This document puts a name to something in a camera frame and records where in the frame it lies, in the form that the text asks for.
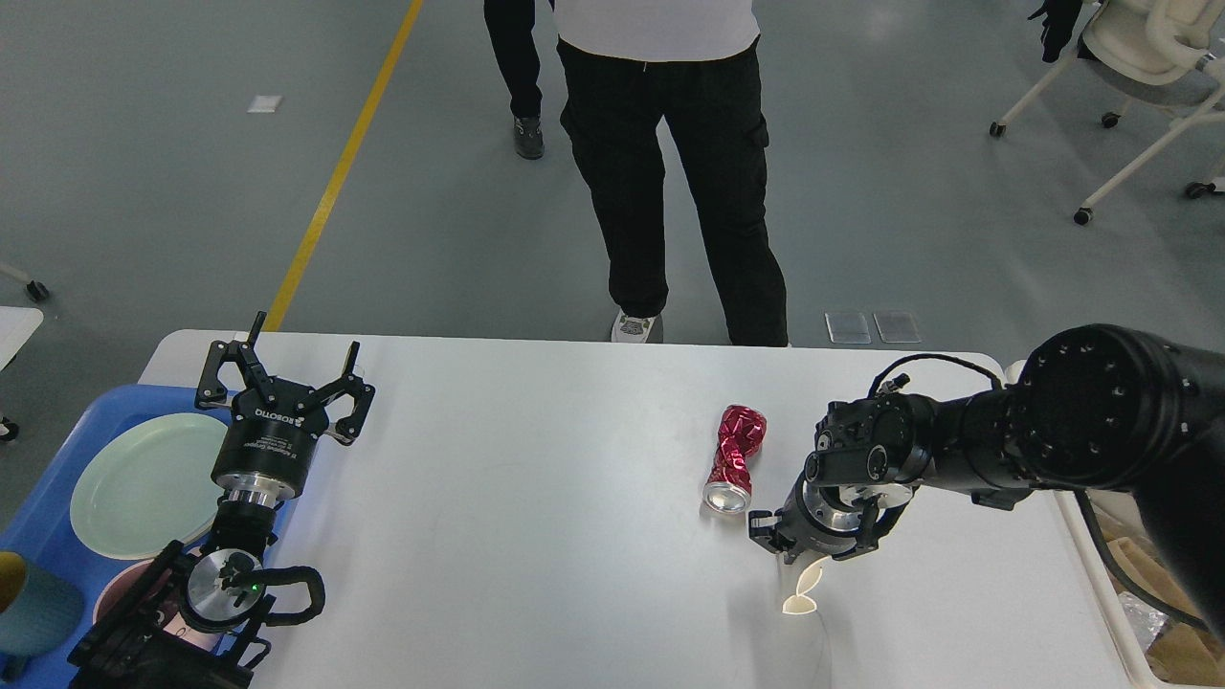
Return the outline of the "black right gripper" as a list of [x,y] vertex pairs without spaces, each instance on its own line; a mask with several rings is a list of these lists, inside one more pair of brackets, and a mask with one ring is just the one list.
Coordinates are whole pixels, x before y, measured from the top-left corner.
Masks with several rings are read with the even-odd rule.
[[747,535],[755,544],[783,558],[784,566],[809,553],[848,560],[880,549],[902,519],[905,505],[883,508],[877,487],[850,487],[850,501],[843,489],[818,487],[800,478],[782,510],[747,512]]

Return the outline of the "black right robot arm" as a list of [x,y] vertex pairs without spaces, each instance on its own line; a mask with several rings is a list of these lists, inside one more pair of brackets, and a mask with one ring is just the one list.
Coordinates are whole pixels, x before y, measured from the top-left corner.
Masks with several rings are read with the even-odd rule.
[[891,389],[833,401],[784,505],[748,538],[788,560],[877,550],[929,487],[1009,510],[1036,490],[1128,493],[1197,615],[1223,636],[1224,358],[1117,325],[1058,332],[1013,384],[936,401]]

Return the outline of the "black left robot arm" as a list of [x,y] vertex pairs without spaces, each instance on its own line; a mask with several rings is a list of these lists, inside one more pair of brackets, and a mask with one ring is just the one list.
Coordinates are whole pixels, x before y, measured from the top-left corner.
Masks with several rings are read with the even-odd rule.
[[323,436],[350,446],[376,389],[353,342],[323,387],[270,374],[256,354],[266,314],[245,340],[216,341],[195,390],[197,409],[232,418],[211,479],[217,512],[198,553],[172,541],[67,655],[74,688],[246,688],[270,653],[261,631],[323,613],[314,566],[268,566],[279,508],[300,498]]

